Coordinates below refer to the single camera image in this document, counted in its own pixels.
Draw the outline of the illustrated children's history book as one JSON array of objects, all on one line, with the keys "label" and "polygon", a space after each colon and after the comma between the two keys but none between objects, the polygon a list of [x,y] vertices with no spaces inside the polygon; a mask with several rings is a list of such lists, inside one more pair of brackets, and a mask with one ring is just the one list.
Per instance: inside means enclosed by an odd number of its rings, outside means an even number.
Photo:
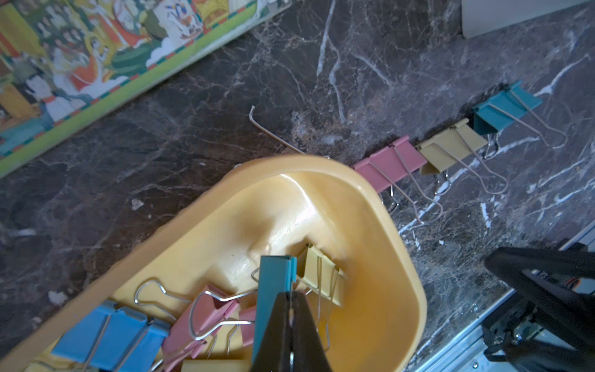
[{"label": "illustrated children's history book", "polygon": [[2,175],[289,6],[288,1],[2,2]]}]

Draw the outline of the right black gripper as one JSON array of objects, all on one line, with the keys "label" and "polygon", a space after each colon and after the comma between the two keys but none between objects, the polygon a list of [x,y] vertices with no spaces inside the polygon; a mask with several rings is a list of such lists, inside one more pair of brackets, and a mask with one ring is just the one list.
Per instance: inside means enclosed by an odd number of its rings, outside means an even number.
[{"label": "right black gripper", "polygon": [[571,284],[594,277],[594,254],[501,247],[485,267],[515,293],[482,323],[484,356],[517,371],[592,371],[594,297]]}]

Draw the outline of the yellow binder clip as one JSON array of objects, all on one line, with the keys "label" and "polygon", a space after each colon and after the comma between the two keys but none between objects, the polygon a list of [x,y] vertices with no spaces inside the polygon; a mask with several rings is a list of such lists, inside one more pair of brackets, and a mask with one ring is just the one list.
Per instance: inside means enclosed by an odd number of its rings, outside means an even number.
[{"label": "yellow binder clip", "polygon": [[321,334],[324,325],[323,350],[331,348],[330,316],[334,308],[344,305],[347,275],[322,250],[307,243],[297,257],[297,290],[315,295],[314,321]]},{"label": "yellow binder clip", "polygon": [[[462,119],[415,147],[427,161],[420,172],[422,175],[443,176],[444,182],[435,189],[436,196],[442,196],[451,189],[452,181],[447,174],[455,165],[460,165],[478,178],[486,193],[501,195],[508,190],[509,182],[507,178],[491,170],[480,156],[479,150],[487,145],[487,140],[469,126],[469,119]],[[470,156],[473,156],[490,176],[500,179],[501,189],[491,191],[487,187],[484,177],[465,162]]]}]

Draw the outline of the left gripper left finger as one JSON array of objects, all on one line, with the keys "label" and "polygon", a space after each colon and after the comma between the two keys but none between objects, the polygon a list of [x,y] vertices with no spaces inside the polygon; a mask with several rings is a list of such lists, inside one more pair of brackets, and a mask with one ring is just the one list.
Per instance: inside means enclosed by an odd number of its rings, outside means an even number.
[{"label": "left gripper left finger", "polygon": [[292,371],[291,294],[280,293],[269,317],[251,371]]}]

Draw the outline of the blue binder clip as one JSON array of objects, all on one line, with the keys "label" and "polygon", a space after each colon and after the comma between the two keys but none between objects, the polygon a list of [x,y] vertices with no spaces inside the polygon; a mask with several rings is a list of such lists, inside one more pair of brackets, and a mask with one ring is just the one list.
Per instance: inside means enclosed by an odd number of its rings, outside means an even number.
[{"label": "blue binder clip", "polygon": [[70,328],[51,354],[107,371],[149,371],[170,324],[104,301]]}]

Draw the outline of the yellow plastic storage tray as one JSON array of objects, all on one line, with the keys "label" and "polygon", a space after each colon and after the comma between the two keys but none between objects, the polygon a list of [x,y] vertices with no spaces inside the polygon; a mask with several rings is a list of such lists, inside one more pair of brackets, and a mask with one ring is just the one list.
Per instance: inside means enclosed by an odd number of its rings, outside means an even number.
[{"label": "yellow plastic storage tray", "polygon": [[105,299],[133,306],[145,281],[191,297],[209,282],[246,291],[256,285],[250,276],[263,255],[299,255],[307,243],[347,276],[338,289],[342,306],[322,314],[332,369],[403,370],[427,318],[404,242],[368,181],[338,162],[305,155],[263,158],[229,172],[15,347],[1,369],[21,371],[48,359],[81,317]]}]

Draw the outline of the pink binder clip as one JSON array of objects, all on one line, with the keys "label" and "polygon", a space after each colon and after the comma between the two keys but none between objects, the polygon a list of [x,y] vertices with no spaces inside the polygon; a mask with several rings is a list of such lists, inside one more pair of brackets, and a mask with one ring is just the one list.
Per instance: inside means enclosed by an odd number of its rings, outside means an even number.
[{"label": "pink binder clip", "polygon": [[195,359],[207,346],[208,338],[217,336],[224,326],[247,325],[249,322],[232,319],[240,306],[240,299],[257,291],[227,294],[214,285],[206,285],[175,322],[170,335],[162,344],[163,363],[160,371],[172,371],[183,360]]},{"label": "pink binder clip", "polygon": [[[444,213],[443,205],[427,196],[415,179],[414,173],[421,170],[427,163],[427,159],[411,144],[410,137],[402,136],[386,147],[353,164],[352,169],[366,179],[378,195],[381,195],[386,189],[401,194],[412,206],[415,220],[425,225],[436,222]],[[438,208],[435,218],[423,220],[414,199],[398,185],[398,182],[405,178],[411,179],[421,197],[430,202],[430,206]]]}]

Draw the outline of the pink binder clip in tray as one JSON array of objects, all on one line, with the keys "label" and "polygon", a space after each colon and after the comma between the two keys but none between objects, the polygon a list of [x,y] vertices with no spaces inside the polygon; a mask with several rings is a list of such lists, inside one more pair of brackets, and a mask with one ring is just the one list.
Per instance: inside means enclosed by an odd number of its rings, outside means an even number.
[{"label": "pink binder clip in tray", "polygon": [[249,322],[232,319],[240,306],[240,299],[257,291],[227,294],[214,285],[206,285],[175,322],[170,335],[162,344],[163,363],[160,371],[172,371],[183,360],[195,359],[207,346],[208,338],[217,336],[224,326],[247,325]]}]

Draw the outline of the teal binder clip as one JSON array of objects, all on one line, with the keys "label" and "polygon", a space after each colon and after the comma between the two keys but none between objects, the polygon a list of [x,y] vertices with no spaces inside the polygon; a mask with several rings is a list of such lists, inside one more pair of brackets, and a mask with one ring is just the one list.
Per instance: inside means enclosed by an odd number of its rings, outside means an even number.
[{"label": "teal binder clip", "polygon": [[[521,84],[521,82],[515,82],[505,85],[502,91],[473,107],[472,127],[477,134],[487,140],[487,147],[483,153],[485,160],[490,160],[500,153],[502,149],[499,142],[500,135],[514,123],[533,132],[550,149],[565,147],[568,142],[565,132],[550,126],[537,114],[535,109],[542,105],[543,101],[523,89]],[[541,130],[525,122],[523,118],[527,115],[531,115],[546,130],[562,136],[562,142],[557,145],[550,144]]]},{"label": "teal binder clip", "polygon": [[297,276],[294,256],[262,256],[258,273],[257,307],[252,363],[255,364],[274,303],[279,294],[291,291]]}]

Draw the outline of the yellow binder clip in tray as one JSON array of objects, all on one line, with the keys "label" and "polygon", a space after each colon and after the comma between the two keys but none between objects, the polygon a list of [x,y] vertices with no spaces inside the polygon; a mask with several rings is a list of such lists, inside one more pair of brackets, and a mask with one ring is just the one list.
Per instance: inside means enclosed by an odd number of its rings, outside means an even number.
[{"label": "yellow binder clip in tray", "polygon": [[297,290],[315,295],[314,321],[321,334],[324,325],[323,350],[331,348],[330,316],[334,308],[344,305],[347,275],[322,250],[307,243],[297,257]]}]

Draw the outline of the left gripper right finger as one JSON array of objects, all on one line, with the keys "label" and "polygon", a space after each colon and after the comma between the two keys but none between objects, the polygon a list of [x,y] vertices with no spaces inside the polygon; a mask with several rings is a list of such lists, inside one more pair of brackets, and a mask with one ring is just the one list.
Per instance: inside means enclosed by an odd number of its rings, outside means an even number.
[{"label": "left gripper right finger", "polygon": [[291,371],[331,371],[305,294],[291,293]]}]

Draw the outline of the white plastic file organizer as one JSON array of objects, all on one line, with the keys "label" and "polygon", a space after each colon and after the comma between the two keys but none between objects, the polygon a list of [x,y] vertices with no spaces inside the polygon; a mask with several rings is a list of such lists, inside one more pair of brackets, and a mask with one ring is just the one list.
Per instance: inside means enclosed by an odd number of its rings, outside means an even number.
[{"label": "white plastic file organizer", "polygon": [[462,34],[466,39],[586,3],[587,0],[461,1]]}]

